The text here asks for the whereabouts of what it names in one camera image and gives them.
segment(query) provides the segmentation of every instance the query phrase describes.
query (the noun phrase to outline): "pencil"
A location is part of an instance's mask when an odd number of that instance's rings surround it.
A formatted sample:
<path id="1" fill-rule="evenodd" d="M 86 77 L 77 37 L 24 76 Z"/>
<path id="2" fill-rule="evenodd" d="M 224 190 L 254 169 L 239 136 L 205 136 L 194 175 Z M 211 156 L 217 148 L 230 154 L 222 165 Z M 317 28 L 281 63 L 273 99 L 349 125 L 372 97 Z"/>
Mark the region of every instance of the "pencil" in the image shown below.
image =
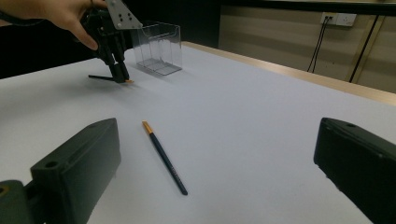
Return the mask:
<path id="1" fill-rule="evenodd" d="M 168 156 L 166 156 L 166 153 L 163 150 L 163 147 L 161 146 L 160 142 L 158 141 L 157 137 L 155 136 L 155 134 L 152 131 L 151 127 L 149 126 L 148 122 L 146 120 L 143 120 L 142 123 L 146 129 L 146 132 L 148 133 L 148 136 L 151 139 L 152 144 L 155 146 L 155 149 L 157 149 L 158 153 L 160 154 L 161 158 L 163 159 L 163 163 L 165 163 L 166 168 L 168 169 L 169 173 L 171 173 L 171 176 L 175 180 L 181 193 L 183 195 L 188 195 L 189 193 L 187 192 L 186 188 L 184 188 L 184 185 L 181 182 L 180 177 L 178 177 L 178 174 L 177 174 L 175 168 L 173 167 L 172 163 L 169 161 Z"/>

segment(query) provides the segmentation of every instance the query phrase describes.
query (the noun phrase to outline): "wire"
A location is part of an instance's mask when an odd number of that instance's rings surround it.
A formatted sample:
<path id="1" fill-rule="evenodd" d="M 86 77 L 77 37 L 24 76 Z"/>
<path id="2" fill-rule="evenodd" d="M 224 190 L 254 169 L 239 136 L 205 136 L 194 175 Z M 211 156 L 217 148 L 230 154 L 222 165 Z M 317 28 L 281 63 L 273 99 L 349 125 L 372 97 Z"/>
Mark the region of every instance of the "wire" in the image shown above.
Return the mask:
<path id="1" fill-rule="evenodd" d="M 322 26 L 321 26 L 321 29 L 320 29 L 318 43 L 317 43 L 317 46 L 315 47 L 314 54 L 312 55 L 311 63 L 309 64 L 309 67 L 306 70 L 307 72 L 309 72 L 309 69 L 311 68 L 312 62 L 314 62 L 314 67 L 313 67 L 312 73 L 314 73 L 314 71 L 315 71 L 315 67 L 317 65 L 318 52 L 319 52 L 319 49 L 320 49 L 320 46 L 321 46 L 321 42 L 323 40 L 324 31 L 326 30 L 327 23 L 331 19 L 332 19 L 331 17 L 325 17 L 325 19 L 324 19 L 324 21 L 322 23 Z"/>

